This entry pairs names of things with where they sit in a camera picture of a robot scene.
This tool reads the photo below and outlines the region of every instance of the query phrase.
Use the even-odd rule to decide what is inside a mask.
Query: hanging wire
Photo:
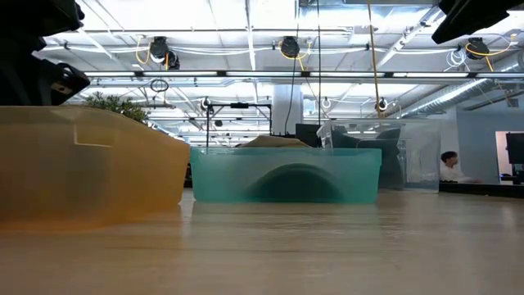
[[[376,109],[377,109],[377,116],[381,117],[381,111],[380,111],[380,100],[378,97],[378,77],[377,77],[377,57],[375,55],[375,40],[373,38],[373,20],[371,17],[371,0],[368,0],[368,14],[369,14],[369,34],[371,35],[371,49],[372,49],[372,60],[373,60],[373,73],[375,78],[375,94],[377,99]]]

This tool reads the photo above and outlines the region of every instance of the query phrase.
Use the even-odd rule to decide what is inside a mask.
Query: person
[[[457,152],[445,152],[440,156],[440,181],[457,182],[461,184],[480,184],[481,181],[464,176],[457,167],[459,155]]]

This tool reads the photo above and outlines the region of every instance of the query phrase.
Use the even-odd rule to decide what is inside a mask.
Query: table surface
[[[204,204],[83,233],[0,234],[0,294],[519,294],[524,201]]]

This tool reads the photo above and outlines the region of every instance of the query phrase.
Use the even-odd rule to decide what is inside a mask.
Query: pipe
[[[522,72],[524,71],[524,52],[514,54],[495,64],[497,72]],[[460,85],[443,88],[432,95],[419,101],[416,107],[410,107],[403,118],[416,116],[420,113],[443,111],[449,107],[465,102],[470,98],[481,95],[482,92],[491,90],[496,85],[493,79],[475,79]]]

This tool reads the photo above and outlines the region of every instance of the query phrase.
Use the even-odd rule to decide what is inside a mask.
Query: fluorescent light
[[[469,73],[394,73],[395,78],[466,78]]]
[[[228,71],[226,76],[229,77],[292,77],[300,75],[300,72],[279,72],[279,71]]]
[[[524,78],[524,73],[479,73],[477,78]]]
[[[318,72],[311,72],[311,77],[318,77]],[[354,77],[354,78],[372,78],[373,72],[321,72],[322,77]],[[384,77],[384,73],[377,73],[377,77]]]
[[[304,120],[317,121],[318,122],[318,118],[304,118]],[[321,121],[325,121],[325,120],[329,120],[329,119],[328,118],[321,118],[320,120]]]
[[[211,134],[229,133],[229,134],[267,134],[269,130],[210,130]]]
[[[144,68],[142,66],[140,66],[139,64],[132,64],[132,66],[133,67],[137,67],[140,70],[144,70]]]
[[[84,72],[87,77],[133,77],[133,72]]]
[[[216,76],[215,71],[148,71],[143,72],[146,77],[199,77],[199,76]]]

